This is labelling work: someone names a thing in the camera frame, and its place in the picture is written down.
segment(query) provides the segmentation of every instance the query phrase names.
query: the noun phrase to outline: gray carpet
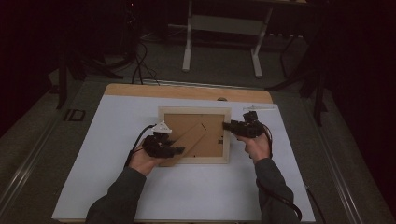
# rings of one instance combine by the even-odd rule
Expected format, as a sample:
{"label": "gray carpet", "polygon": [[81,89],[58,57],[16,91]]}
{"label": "gray carpet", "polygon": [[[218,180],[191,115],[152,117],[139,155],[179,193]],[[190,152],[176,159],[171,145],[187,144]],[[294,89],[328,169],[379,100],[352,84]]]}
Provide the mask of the gray carpet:
{"label": "gray carpet", "polygon": [[[262,79],[253,76],[249,51],[241,48],[194,46],[191,70],[184,73],[181,71],[183,46],[172,42],[146,43],[148,54],[145,63],[148,68],[156,71],[156,78],[159,80],[262,89],[284,80],[277,58],[286,40],[270,37],[264,42],[260,53],[264,71]],[[291,55],[288,55],[290,69],[298,62],[297,51],[301,52],[291,49]],[[82,83],[76,97],[69,97],[71,103],[67,108],[86,110],[86,118],[82,122],[61,119],[57,123],[43,147],[35,169],[19,197],[10,206],[3,223],[58,223],[50,217],[106,85],[111,82],[130,82],[134,67],[132,65],[118,71],[125,76],[123,80],[111,80],[90,74]],[[145,71],[143,75],[148,77],[149,72]],[[271,94],[274,102],[279,105],[304,182],[315,195],[327,223],[350,223],[340,198],[340,189],[336,187],[336,178],[332,175],[327,149],[336,158],[337,167],[360,211],[362,223],[395,223],[332,100],[331,93],[326,92],[324,100],[329,111],[322,113],[323,127],[319,128],[312,119],[312,99],[300,98],[296,92],[298,87],[299,84],[296,84]],[[45,95],[0,139],[0,190],[6,187],[48,120],[56,115],[53,112],[55,107],[56,97]],[[311,203],[317,223],[323,223],[312,200]]]}

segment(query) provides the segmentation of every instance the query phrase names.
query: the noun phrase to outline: picture frame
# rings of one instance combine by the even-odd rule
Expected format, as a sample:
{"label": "picture frame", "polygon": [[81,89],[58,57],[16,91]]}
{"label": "picture frame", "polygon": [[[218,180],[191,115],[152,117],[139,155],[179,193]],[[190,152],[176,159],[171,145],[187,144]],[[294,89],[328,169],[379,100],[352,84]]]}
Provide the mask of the picture frame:
{"label": "picture frame", "polygon": [[159,106],[159,120],[172,130],[169,140],[176,141],[192,127],[201,123],[205,135],[177,163],[211,164],[228,163],[230,156],[230,132],[222,127],[231,122],[229,107]]}

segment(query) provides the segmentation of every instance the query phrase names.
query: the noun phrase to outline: gray sleeve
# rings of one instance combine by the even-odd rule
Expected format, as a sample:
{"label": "gray sleeve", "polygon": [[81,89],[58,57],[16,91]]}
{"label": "gray sleeve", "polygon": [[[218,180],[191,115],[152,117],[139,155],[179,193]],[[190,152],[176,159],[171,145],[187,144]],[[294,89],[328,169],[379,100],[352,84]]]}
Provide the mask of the gray sleeve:
{"label": "gray sleeve", "polygon": [[125,167],[107,191],[88,211],[85,223],[133,223],[137,202],[146,177],[136,170]]}
{"label": "gray sleeve", "polygon": [[[293,192],[286,185],[283,175],[272,159],[266,158],[255,164],[256,176],[259,182],[273,193],[293,202]],[[262,223],[300,223],[293,209],[274,199],[259,189],[260,209],[262,210]]]}

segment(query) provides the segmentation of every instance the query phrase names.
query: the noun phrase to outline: hand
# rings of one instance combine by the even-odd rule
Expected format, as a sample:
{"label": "hand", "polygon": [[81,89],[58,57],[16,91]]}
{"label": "hand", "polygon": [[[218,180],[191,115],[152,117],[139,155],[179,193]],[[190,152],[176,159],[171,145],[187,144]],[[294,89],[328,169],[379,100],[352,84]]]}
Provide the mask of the hand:
{"label": "hand", "polygon": [[246,138],[239,135],[236,135],[235,137],[246,144],[245,151],[248,153],[250,158],[253,159],[254,164],[261,159],[270,158],[271,150],[265,133],[257,138]]}
{"label": "hand", "polygon": [[144,141],[145,140],[143,139],[140,145],[134,150],[134,154],[132,155],[128,166],[135,169],[142,175],[149,175],[155,166],[167,159],[150,157],[142,147]]}

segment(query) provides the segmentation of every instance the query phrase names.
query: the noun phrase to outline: black cable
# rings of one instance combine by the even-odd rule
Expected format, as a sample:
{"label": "black cable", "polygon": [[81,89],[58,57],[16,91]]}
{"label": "black cable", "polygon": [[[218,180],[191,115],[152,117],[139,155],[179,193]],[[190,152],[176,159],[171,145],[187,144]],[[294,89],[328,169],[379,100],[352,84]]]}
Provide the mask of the black cable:
{"label": "black cable", "polygon": [[318,209],[320,217],[323,220],[323,224],[326,224],[326,219],[324,218],[323,212],[321,211],[321,209],[320,209],[320,207],[318,205],[318,202],[317,202],[317,200],[314,197],[314,194],[312,193],[312,191],[309,189],[309,187],[307,185],[305,185],[305,189],[306,189],[306,192],[308,192],[309,196],[311,197],[312,201],[314,201],[314,204],[315,204],[315,206]]}
{"label": "black cable", "polygon": [[281,201],[282,203],[284,203],[285,205],[287,205],[288,207],[290,207],[291,209],[294,210],[294,212],[297,214],[298,219],[301,221],[301,219],[303,218],[303,214],[301,213],[300,208],[298,208],[294,203],[292,203],[291,201],[287,200],[286,198],[275,194],[274,192],[272,192],[269,189],[266,189],[259,181],[259,179],[256,179],[256,185],[257,187],[259,187],[260,190],[262,190],[265,194],[267,194],[270,197],[273,197],[279,201]]}
{"label": "black cable", "polygon": [[124,71],[125,69],[131,67],[133,64],[134,64],[134,63],[128,63],[128,64],[126,64],[125,66],[121,67],[120,69],[114,70],[114,73],[117,74],[117,73],[119,73],[119,72],[122,72],[122,71]]}
{"label": "black cable", "polygon": [[140,150],[140,149],[139,149],[139,150],[134,151],[134,150],[136,149],[136,146],[137,146],[137,144],[139,143],[140,138],[142,137],[143,133],[145,133],[148,129],[153,128],[154,126],[155,126],[155,125],[149,125],[149,126],[147,126],[147,127],[146,127],[145,129],[143,129],[143,131],[139,134],[139,136],[137,137],[136,141],[134,142],[134,147],[129,151],[128,157],[127,157],[126,162],[125,162],[125,164],[124,164],[124,167],[127,167],[127,166],[129,165],[129,162],[131,161],[132,155],[134,155],[134,153],[136,153],[137,151]]}
{"label": "black cable", "polygon": [[[143,44],[142,42],[140,42],[140,44],[143,46],[143,48],[145,48],[146,54],[144,55],[144,58],[146,58],[147,53],[148,53],[148,48],[147,48],[147,46],[146,46],[145,44]],[[143,58],[142,61],[141,61],[141,65],[143,65],[144,68],[146,68],[146,70],[148,71],[148,73],[149,73],[149,75],[150,75],[150,77],[148,77],[148,79],[154,79],[154,80],[157,82],[157,84],[160,86],[160,83],[158,82],[158,80],[157,80],[157,78],[156,78],[157,72],[156,72],[154,69],[151,69],[151,68],[149,68],[149,67],[146,65],[146,63],[144,62],[144,58]]]}
{"label": "black cable", "polygon": [[[132,63],[134,61],[134,44],[129,43],[131,40],[132,42],[134,42],[134,39],[136,39],[138,37],[137,34],[137,29],[136,27],[136,20],[137,18],[134,16],[133,10],[132,10],[132,6],[129,3],[129,1],[124,1],[121,0],[122,4],[122,11],[124,11],[124,16],[123,16],[123,28],[121,29],[121,34],[120,34],[120,44],[119,44],[119,49],[121,49],[122,45],[125,43],[125,41],[127,42],[127,46],[126,46],[126,50],[125,50],[125,56],[123,57],[122,60],[120,60],[119,62],[115,62],[115,63],[101,63],[98,62],[96,60],[92,60],[92,62],[90,62],[90,64],[88,64],[89,66],[92,66],[92,63],[96,63],[96,66],[102,66],[104,68],[107,69],[115,69],[115,68],[120,68],[122,66],[125,66],[129,63]],[[116,15],[117,11],[115,11],[116,9],[113,8],[114,11],[110,11],[109,15]]]}
{"label": "black cable", "polygon": [[145,60],[147,53],[148,53],[148,49],[147,47],[142,44],[141,42],[139,42],[139,44],[141,44],[144,48],[145,48],[145,53],[143,54],[143,57],[141,58],[141,60],[139,61],[139,57],[136,56],[136,62],[137,62],[137,67],[134,70],[134,74],[132,75],[132,84],[134,84],[134,77],[136,76],[136,73],[139,72],[139,78],[140,78],[140,83],[143,85],[143,79],[142,79],[142,71],[141,71],[141,63]]}
{"label": "black cable", "polygon": [[152,68],[149,68],[147,65],[146,65],[146,63],[145,62],[143,62],[143,61],[140,61],[140,66],[142,66],[143,65],[143,67],[146,69],[146,71],[148,72],[148,74],[149,74],[149,77],[141,77],[143,80],[144,79],[154,79],[156,82],[157,82],[157,84],[160,86],[160,82],[157,80],[157,78],[156,78],[156,76],[157,76],[157,72],[154,70],[154,69],[152,69]]}
{"label": "black cable", "polygon": [[84,55],[78,50],[72,50],[72,53],[74,56],[78,57],[83,63],[87,64],[89,67],[95,69],[96,71],[106,75],[107,77],[111,78],[122,78],[121,76],[118,76],[112,72],[110,72],[108,69],[103,67],[101,64],[99,64],[97,61],[89,58],[88,56]]}

